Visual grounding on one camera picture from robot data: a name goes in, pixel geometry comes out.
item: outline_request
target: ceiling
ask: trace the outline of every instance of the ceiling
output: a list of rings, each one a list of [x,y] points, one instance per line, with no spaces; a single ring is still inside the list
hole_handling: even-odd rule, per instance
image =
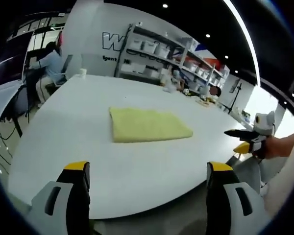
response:
[[[260,1],[266,2],[265,0],[232,0],[252,38],[260,76],[294,100],[294,97],[288,92],[294,79],[294,0],[274,1],[284,16],[282,21],[268,10],[268,5]],[[21,19],[21,15],[30,13],[67,11],[72,8],[75,0],[21,0],[17,2],[15,4],[17,11],[8,17],[5,15],[10,20],[14,19],[14,22],[17,22],[15,19]],[[206,45],[231,70],[238,70],[238,76],[255,83],[253,77],[246,76],[243,72],[243,70],[248,70],[255,73],[245,36],[235,17],[222,0],[196,2],[149,0],[144,4],[141,1],[126,0],[105,0],[105,2],[136,8],[170,22]],[[164,3],[168,5],[168,8],[162,7]],[[283,22],[288,23],[288,28],[283,26]],[[211,35],[210,38],[205,37],[207,33]]]

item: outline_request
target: shelving unit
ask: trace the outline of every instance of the shelving unit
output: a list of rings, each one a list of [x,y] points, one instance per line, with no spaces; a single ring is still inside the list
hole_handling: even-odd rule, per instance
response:
[[[164,44],[168,45],[170,47],[170,52],[168,54],[168,57],[164,58],[164,57],[161,57],[159,55],[149,53],[149,52],[146,52],[146,51],[143,51],[143,50],[130,48],[129,45],[130,45],[132,39],[135,37],[135,35],[142,35],[142,36],[145,36],[145,37],[149,37],[149,38],[152,38],[154,40],[157,40],[157,41],[159,41],[161,43],[164,43]],[[181,57],[180,61],[174,61],[173,58],[172,58],[173,53],[176,50],[179,50],[182,53],[182,57]],[[155,79],[155,78],[148,77],[147,75],[144,75],[144,74],[139,74],[139,73],[135,73],[135,72],[121,71],[121,66],[123,64],[123,61],[125,59],[125,55],[126,55],[127,52],[135,52],[135,53],[139,53],[141,55],[146,55],[148,57],[155,58],[155,59],[157,59],[158,62],[161,61],[161,63],[163,63],[164,65],[178,66],[182,71],[187,72],[190,75],[194,76],[194,81],[195,82],[196,82],[196,79],[201,79],[201,80],[205,81],[206,86],[208,84],[215,85],[210,81],[213,73],[217,74],[217,76],[219,77],[219,80],[223,78],[222,74],[215,69],[215,66],[211,66],[203,58],[201,58],[200,56],[198,56],[195,53],[193,53],[192,51],[190,51],[190,43],[188,43],[187,45],[183,45],[182,43],[178,42],[175,39],[171,39],[170,37],[167,37],[167,36],[161,35],[159,33],[150,31],[150,30],[148,30],[148,29],[146,29],[144,27],[137,26],[135,24],[130,24],[129,25],[125,40],[123,42],[123,45],[122,45],[122,48],[121,48],[121,51],[120,51],[120,55],[119,55],[119,58],[118,58],[118,62],[117,62],[117,66],[116,66],[114,75],[115,75],[115,77],[120,77],[121,74],[127,74],[127,75],[136,75],[137,77]],[[191,71],[189,68],[183,66],[187,55],[194,58],[196,61],[200,62],[201,64],[204,64],[204,66],[206,66],[206,67],[208,67],[210,69],[210,73],[209,73],[209,76],[207,77],[207,79],[203,78],[202,76],[199,76],[199,74],[197,74],[197,73]]]

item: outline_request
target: black office chair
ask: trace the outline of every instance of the black office chair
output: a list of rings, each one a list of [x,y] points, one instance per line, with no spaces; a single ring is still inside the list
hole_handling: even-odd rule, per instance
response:
[[[50,95],[52,95],[53,93],[55,93],[56,90],[59,89],[59,87],[61,87],[64,83],[67,82],[66,71],[67,71],[67,68],[69,66],[69,63],[72,60],[72,57],[73,57],[73,55],[68,55],[67,59],[64,62],[64,65],[63,65],[63,68],[61,70],[61,73],[55,74],[55,75],[61,75],[62,78],[57,83],[54,82],[52,84],[46,85],[46,90],[47,90],[47,92]]]

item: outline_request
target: desk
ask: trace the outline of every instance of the desk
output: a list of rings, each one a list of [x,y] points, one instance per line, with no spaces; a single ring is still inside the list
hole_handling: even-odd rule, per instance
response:
[[[23,86],[22,81],[12,81],[5,84],[0,85],[0,121],[4,118],[4,114],[6,113],[6,110],[12,101],[12,99],[18,94],[21,87]],[[12,119],[15,124],[15,128],[19,134],[19,136],[22,136],[22,130],[19,125],[18,119],[14,112],[11,112]]]
[[[172,141],[113,143],[110,106],[171,111],[194,135]],[[30,122],[12,159],[8,190],[31,204],[65,165],[87,160],[90,219],[143,212],[204,182],[207,162],[226,162],[240,143],[223,132],[242,128],[217,107],[202,107],[179,92],[171,94],[159,86],[121,78],[77,75]]]

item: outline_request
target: floor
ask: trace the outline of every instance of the floor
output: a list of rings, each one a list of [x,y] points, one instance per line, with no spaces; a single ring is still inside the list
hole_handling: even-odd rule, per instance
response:
[[[34,117],[36,112],[37,109],[33,109],[30,112],[30,119]],[[19,117],[19,123],[22,130],[25,131],[28,126],[27,118],[24,116]],[[0,133],[4,138],[8,137],[13,129],[13,123],[2,122],[0,124]],[[9,163],[12,159],[10,154],[13,155],[19,139],[20,137],[16,131],[5,143],[0,138],[0,154]],[[0,180],[3,187],[7,189],[9,164],[2,157],[0,156]],[[26,214],[29,205],[24,204],[8,192],[7,194],[15,208],[21,213]],[[205,234],[205,198],[206,186],[203,183],[182,197],[153,210],[133,216],[94,221],[94,229],[102,235]]]

